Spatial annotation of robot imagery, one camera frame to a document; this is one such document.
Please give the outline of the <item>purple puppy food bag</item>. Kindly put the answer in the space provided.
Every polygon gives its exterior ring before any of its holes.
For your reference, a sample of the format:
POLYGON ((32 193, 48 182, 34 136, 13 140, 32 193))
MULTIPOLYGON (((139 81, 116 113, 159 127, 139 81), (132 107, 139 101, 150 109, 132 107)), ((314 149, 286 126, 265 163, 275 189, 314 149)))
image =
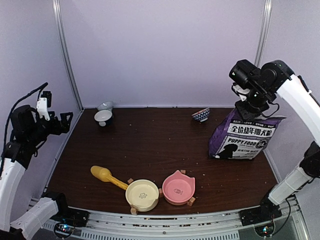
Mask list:
POLYGON ((253 160, 267 146, 285 116, 243 120, 233 109, 215 128, 208 141, 208 155, 214 159, 253 160))

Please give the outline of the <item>yellow plastic scoop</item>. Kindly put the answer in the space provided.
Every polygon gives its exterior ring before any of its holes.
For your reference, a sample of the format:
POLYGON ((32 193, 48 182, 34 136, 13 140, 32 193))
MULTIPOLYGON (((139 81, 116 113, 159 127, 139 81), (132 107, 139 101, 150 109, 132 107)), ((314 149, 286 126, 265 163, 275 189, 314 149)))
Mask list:
POLYGON ((128 184, 112 176, 112 173, 108 168, 94 165, 90 168, 90 172, 95 178, 99 179, 102 182, 112 183, 123 190, 126 190, 128 188, 128 184))

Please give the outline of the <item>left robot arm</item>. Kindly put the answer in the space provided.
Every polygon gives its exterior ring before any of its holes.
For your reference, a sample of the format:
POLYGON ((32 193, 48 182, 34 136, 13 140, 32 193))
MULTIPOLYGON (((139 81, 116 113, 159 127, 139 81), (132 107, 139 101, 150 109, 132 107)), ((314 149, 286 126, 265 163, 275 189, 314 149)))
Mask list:
POLYGON ((72 112, 54 111, 41 116, 30 105, 23 105, 9 114, 12 124, 10 141, 4 145, 0 163, 0 238, 2 240, 30 240, 42 225, 51 217, 61 222, 72 218, 66 196, 59 192, 44 194, 29 211, 15 221, 11 221, 13 201, 18 185, 28 169, 32 157, 49 135, 66 134, 70 130, 72 112))

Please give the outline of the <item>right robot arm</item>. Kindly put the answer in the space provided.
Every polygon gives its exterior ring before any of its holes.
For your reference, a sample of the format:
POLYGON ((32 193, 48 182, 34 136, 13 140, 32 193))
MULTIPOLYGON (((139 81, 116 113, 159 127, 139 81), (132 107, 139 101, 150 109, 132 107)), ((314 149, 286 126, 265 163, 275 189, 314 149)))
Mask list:
POLYGON ((320 104, 313 97, 301 76, 281 60, 256 67, 246 59, 239 60, 230 70, 232 90, 240 100, 235 103, 243 120, 252 120, 269 109, 281 97, 295 111, 313 136, 303 160, 284 180, 264 197, 256 210, 259 220, 268 220, 276 207, 320 176, 320 104))

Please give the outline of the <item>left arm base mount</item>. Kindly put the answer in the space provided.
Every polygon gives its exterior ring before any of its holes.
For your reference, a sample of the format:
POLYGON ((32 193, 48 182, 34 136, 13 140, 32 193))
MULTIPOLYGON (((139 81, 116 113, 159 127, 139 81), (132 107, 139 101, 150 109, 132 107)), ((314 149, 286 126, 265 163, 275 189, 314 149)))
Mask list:
POLYGON ((52 220, 73 227, 85 227, 87 225, 90 213, 86 210, 69 207, 64 193, 47 192, 42 196, 52 199, 57 204, 58 212, 51 217, 52 220))

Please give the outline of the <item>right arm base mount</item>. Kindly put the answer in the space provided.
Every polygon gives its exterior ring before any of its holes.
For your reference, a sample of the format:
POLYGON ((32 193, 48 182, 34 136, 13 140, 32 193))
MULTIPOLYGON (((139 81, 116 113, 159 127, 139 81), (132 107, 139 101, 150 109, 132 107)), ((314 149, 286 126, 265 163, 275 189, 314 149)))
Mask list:
POLYGON ((282 216, 282 211, 279 205, 275 205, 267 199, 261 201, 257 207, 241 210, 239 216, 242 226, 249 226, 279 218, 282 216))

